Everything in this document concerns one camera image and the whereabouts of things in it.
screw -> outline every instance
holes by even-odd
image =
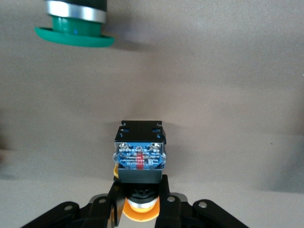
[[[174,201],[175,201],[175,198],[174,198],[173,196],[169,196],[169,197],[167,198],[167,201],[169,201],[169,202],[174,202]]]
[[[66,206],[64,210],[71,210],[73,208],[73,206],[69,205],[69,206]]]
[[[207,207],[207,203],[205,203],[205,202],[199,202],[199,207],[200,208],[206,208]]]
[[[105,203],[105,202],[106,202],[106,199],[100,199],[98,202],[99,202],[99,203]]]

gray backdrop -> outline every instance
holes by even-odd
[[[41,40],[44,2],[2,0],[1,227],[107,193],[123,119],[163,121],[164,172],[191,204],[303,227],[303,11],[302,0],[109,0],[116,42],[98,49]]]

green push button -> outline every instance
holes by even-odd
[[[104,48],[114,43],[114,38],[101,35],[101,23],[74,18],[53,16],[53,29],[35,28],[39,37],[47,41],[81,46]]]

silver metal ring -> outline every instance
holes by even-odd
[[[64,17],[77,18],[93,22],[105,23],[106,12],[87,6],[65,3],[61,1],[46,1],[47,14]]]
[[[154,200],[152,200],[151,202],[148,202],[148,203],[134,203],[133,201],[131,201],[129,199],[127,199],[127,200],[132,207],[135,207],[135,208],[149,208],[149,207],[155,205],[158,198],[155,198]]]

yellow button base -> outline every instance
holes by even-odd
[[[158,217],[160,213],[160,199],[158,198],[155,205],[149,208],[132,207],[126,199],[123,207],[125,216],[135,222],[147,222]]]
[[[114,176],[119,179],[119,176],[118,176],[118,164],[115,165],[114,169],[113,169],[113,174]]]

